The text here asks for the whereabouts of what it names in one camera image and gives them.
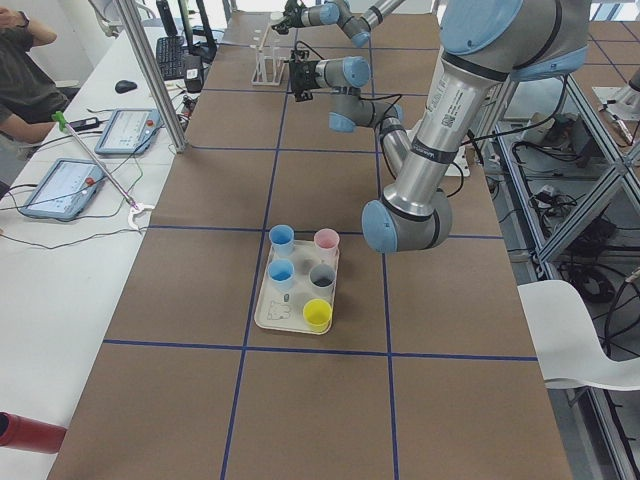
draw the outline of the person's hand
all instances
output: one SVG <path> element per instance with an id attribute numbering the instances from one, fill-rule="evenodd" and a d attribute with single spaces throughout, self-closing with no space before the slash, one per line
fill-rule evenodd
<path id="1" fill-rule="evenodd" d="M 22 23 L 22 15 L 7 7 L 0 7 L 0 28 L 13 28 Z"/>

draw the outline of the person's arm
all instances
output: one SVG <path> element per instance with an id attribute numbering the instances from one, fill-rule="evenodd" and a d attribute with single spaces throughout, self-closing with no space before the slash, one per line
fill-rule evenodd
<path id="1" fill-rule="evenodd" d="M 27 123 L 16 114 L 0 122 L 0 131 L 16 140 L 26 143 L 39 143 L 47 136 L 55 122 Z"/>
<path id="2" fill-rule="evenodd" d="M 25 28 L 22 15 L 7 7 L 0 6 L 0 28 Z M 30 18 L 25 30 L 33 36 L 33 46 L 47 45 L 58 36 L 50 27 L 35 18 Z"/>

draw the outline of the blue cup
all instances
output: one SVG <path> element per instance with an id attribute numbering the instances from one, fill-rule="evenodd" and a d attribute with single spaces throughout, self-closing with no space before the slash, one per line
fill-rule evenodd
<path id="1" fill-rule="evenodd" d="M 293 263 L 286 258 L 274 260 L 267 268 L 269 279 L 281 292 L 288 292 L 293 287 L 293 273 Z"/>
<path id="2" fill-rule="evenodd" d="M 276 254 L 287 257 L 293 253 L 293 228 L 289 225 L 276 225 L 269 231 L 269 240 Z"/>

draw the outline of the plastic cup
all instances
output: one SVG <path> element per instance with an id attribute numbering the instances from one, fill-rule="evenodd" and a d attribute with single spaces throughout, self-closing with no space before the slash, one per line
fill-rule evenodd
<path id="1" fill-rule="evenodd" d="M 323 228 L 318 230 L 313 236 L 313 243 L 316 245 L 316 251 L 323 260 L 331 260 L 336 256 L 338 244 L 340 243 L 340 235 L 335 230 Z"/>
<path id="2" fill-rule="evenodd" d="M 58 453 L 67 429 L 12 413 L 0 413 L 0 447 Z"/>
<path id="3" fill-rule="evenodd" d="M 288 292 L 293 287 L 293 273 L 293 263 L 286 258 L 274 260 L 267 268 L 269 279 L 281 292 Z"/>
<path id="4" fill-rule="evenodd" d="M 314 298 L 305 303 L 302 316 L 314 332 L 324 332 L 331 324 L 333 309 L 329 302 L 321 298 Z"/>
<path id="5" fill-rule="evenodd" d="M 293 228 L 289 225 L 276 225 L 269 230 L 269 240 L 276 254 L 287 257 L 293 253 Z"/>
<path id="6" fill-rule="evenodd" d="M 316 265 L 309 272 L 309 281 L 316 294 L 328 297 L 333 291 L 336 282 L 336 271 L 326 263 Z"/>

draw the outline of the person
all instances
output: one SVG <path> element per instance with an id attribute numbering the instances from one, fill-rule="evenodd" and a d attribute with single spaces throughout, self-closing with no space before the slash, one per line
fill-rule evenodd
<path id="1" fill-rule="evenodd" d="M 44 23 L 0 6 L 0 132 L 14 140 L 41 142 L 55 125 L 51 115 L 69 104 L 26 53 L 56 38 Z"/>

